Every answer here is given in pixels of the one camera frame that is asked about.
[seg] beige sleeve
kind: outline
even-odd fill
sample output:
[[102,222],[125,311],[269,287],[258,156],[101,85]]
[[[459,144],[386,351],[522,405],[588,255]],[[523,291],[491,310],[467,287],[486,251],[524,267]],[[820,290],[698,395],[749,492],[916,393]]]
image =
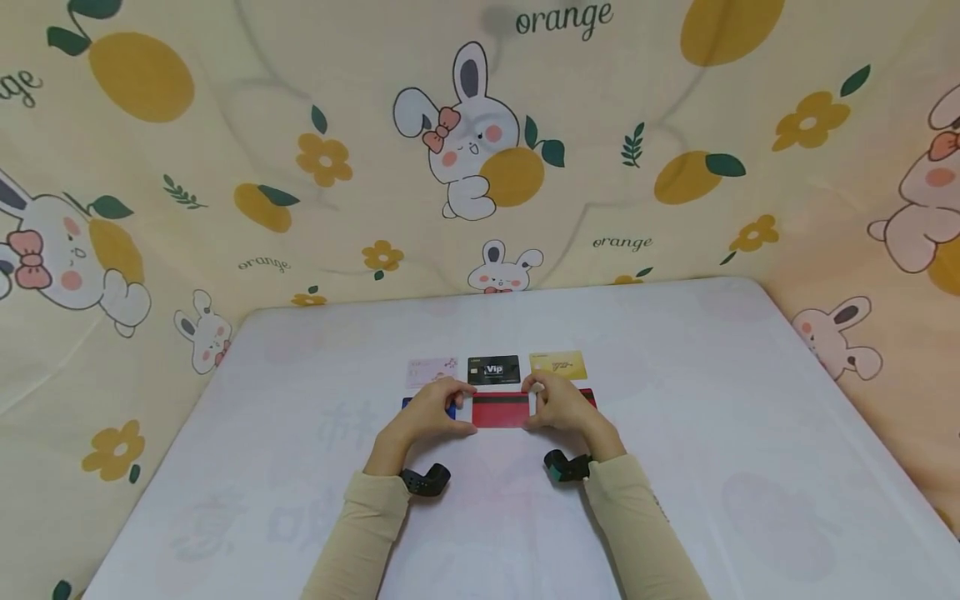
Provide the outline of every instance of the beige sleeve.
[[585,487],[626,600],[709,600],[634,456],[590,463]]
[[380,589],[410,493],[399,477],[358,471],[344,499],[300,600],[373,600]]

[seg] bunny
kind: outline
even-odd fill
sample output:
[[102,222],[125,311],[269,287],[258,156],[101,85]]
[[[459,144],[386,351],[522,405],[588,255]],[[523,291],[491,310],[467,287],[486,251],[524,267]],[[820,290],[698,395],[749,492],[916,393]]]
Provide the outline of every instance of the bunny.
[[193,369],[203,375],[219,367],[230,348],[230,334],[233,328],[227,320],[213,312],[210,295],[204,290],[195,290],[193,306],[200,318],[196,323],[178,310],[174,313],[174,325],[177,331],[193,342]]
[[0,244],[0,300],[15,282],[70,310],[99,304],[117,333],[133,336],[150,312],[150,293],[100,263],[88,215],[59,196],[31,197],[2,170],[0,210],[20,221]]
[[919,273],[933,261],[937,244],[960,235],[960,85],[930,112],[930,128],[938,133],[900,183],[904,206],[867,232],[885,242],[890,257],[907,273]]
[[516,147],[520,125],[505,104],[487,95],[487,55],[472,41],[453,61],[453,87],[460,103],[436,105],[422,90],[407,87],[394,101],[394,124],[404,137],[419,137],[427,149],[430,171],[446,183],[443,216],[468,221],[496,211],[487,196],[490,182],[480,176],[488,158]]
[[484,294],[521,292],[530,286],[529,271],[543,264],[543,252],[528,250],[513,262],[503,262],[503,242],[491,240],[484,244],[484,264],[477,267],[467,278],[467,284]]
[[850,348],[841,333],[866,319],[870,310],[870,299],[857,296],[844,300],[830,314],[816,308],[801,311],[793,318],[793,328],[834,380],[844,371],[856,371],[863,380],[873,379],[883,366],[879,352]]

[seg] left hand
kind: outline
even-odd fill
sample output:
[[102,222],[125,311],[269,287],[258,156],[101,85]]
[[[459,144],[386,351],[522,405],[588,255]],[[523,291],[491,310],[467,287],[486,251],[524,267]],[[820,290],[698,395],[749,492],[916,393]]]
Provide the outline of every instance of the left hand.
[[442,434],[473,435],[477,428],[472,423],[451,419],[446,409],[451,402],[457,405],[457,409],[462,409],[464,393],[474,394],[476,391],[473,386],[453,377],[438,379],[423,386],[384,431],[390,430],[409,444]]

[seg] hand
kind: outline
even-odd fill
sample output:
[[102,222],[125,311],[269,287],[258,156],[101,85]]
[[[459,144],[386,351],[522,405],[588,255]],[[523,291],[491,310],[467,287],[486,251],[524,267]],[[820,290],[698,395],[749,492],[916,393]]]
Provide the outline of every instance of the hand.
[[573,383],[552,372],[534,371],[523,380],[522,391],[529,393],[534,382],[544,389],[537,394],[537,412],[527,419],[524,429],[553,427],[579,433],[598,463],[627,453],[613,423],[593,408]]
[[464,407],[464,393],[477,390],[453,377],[444,377],[423,386],[407,407],[376,436],[370,459],[363,472],[368,475],[399,475],[410,446],[442,434],[469,436],[477,428],[464,420],[453,420],[446,414],[450,403]]

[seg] gold card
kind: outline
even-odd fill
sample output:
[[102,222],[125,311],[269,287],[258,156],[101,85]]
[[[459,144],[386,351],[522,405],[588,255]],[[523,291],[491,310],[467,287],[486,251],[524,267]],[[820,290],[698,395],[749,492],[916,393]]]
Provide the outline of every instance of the gold card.
[[554,372],[567,379],[586,379],[587,367],[580,350],[569,352],[536,352],[530,355],[530,370]]

